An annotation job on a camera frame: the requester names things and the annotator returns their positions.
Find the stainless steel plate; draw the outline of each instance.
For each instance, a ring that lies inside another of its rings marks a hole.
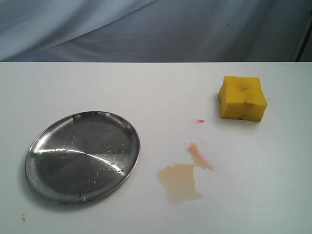
[[[39,194],[54,202],[87,202],[121,185],[139,150],[137,132],[122,117],[79,113],[54,123],[36,139],[26,158],[26,176]]]

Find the sponge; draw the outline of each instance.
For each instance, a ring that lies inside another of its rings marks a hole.
[[[222,118],[260,122],[268,106],[256,77],[224,77],[218,97]]]

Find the gray cloth backdrop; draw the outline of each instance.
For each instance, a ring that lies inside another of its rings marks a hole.
[[[311,10],[311,0],[0,0],[0,60],[294,61]]]

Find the brown liquid stain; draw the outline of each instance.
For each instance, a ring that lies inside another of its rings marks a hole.
[[[185,201],[192,201],[202,198],[195,188],[194,167],[213,169],[213,166],[204,159],[196,144],[191,143],[187,148],[193,158],[193,164],[178,163],[167,166],[157,173],[157,178],[166,190],[167,200],[173,204],[181,204]]]

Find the white table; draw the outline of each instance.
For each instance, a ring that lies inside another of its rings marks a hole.
[[[261,123],[219,117],[225,75],[261,78]],[[0,81],[1,234],[312,233],[312,63],[0,63]],[[107,199],[49,202],[27,184],[26,152],[50,124],[89,110],[135,126],[139,162]],[[216,169],[195,168],[204,197],[174,206],[156,174],[192,163],[190,142]]]

